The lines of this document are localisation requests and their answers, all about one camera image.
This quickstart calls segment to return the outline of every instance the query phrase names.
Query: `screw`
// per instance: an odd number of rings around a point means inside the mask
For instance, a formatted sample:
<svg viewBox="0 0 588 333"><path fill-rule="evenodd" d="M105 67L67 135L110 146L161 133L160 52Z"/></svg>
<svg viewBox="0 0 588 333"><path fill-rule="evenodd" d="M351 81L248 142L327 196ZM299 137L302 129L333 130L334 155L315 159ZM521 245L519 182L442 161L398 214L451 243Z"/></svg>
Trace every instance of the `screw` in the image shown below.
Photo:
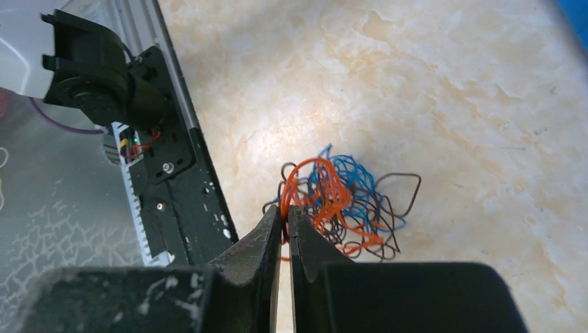
<svg viewBox="0 0 588 333"><path fill-rule="evenodd" d="M173 164L172 163L164 163L162 169L165 173L172 173L173 172Z"/></svg>

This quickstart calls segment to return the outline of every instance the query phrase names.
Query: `wire bundle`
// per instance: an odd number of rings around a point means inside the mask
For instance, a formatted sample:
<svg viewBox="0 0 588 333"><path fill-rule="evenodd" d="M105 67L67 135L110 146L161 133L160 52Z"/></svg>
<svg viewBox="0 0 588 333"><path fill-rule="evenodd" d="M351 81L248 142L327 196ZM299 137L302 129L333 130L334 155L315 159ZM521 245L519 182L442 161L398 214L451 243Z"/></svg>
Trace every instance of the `wire bundle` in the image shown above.
<svg viewBox="0 0 588 333"><path fill-rule="evenodd" d="M313 227L348 257L357 258L366 250L380 261L393 259L400 253L394 234L396 219L404 222L403 218L412 209L421 184L420 176L389 173L375 180L352 156L330 156L331 148L332 145L328 145L319 157L298 165L284 164L277 197L263 206L263 212L270 205L279 204L285 221L282 228L284 243L288 241L286 219L292 203L303 207L312 216ZM308 177L300 177L300 169L307 165L312 165L312 172ZM286 169L290 167L293 169L286 176ZM396 214L390 199L377 191L383 180L393 176L418 179L410 205L402 214Z"/></svg>

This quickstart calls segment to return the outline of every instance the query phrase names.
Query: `purple cable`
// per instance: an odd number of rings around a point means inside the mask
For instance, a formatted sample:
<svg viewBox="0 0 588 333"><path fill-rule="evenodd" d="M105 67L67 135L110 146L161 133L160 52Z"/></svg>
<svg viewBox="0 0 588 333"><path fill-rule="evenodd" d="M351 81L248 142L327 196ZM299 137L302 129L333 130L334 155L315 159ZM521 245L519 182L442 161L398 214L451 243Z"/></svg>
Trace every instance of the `purple cable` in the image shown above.
<svg viewBox="0 0 588 333"><path fill-rule="evenodd" d="M81 128L73 128L73 127L66 126L62 123L58 123L57 121L49 118L49 116L46 115L43 112L43 110L41 110L41 108L39 108L39 105L37 104L37 102L35 102L34 99L29 97L28 100L31 102L33 109L35 109L35 111L37 111L37 114L40 115L41 118L43 118L48 123L50 123L51 125L54 125L55 127L59 128L61 130L64 130L64 131L70 132L70 133L76 133L76 134L104 134L104 131L102 131L102 130L83 130Z"/></svg>

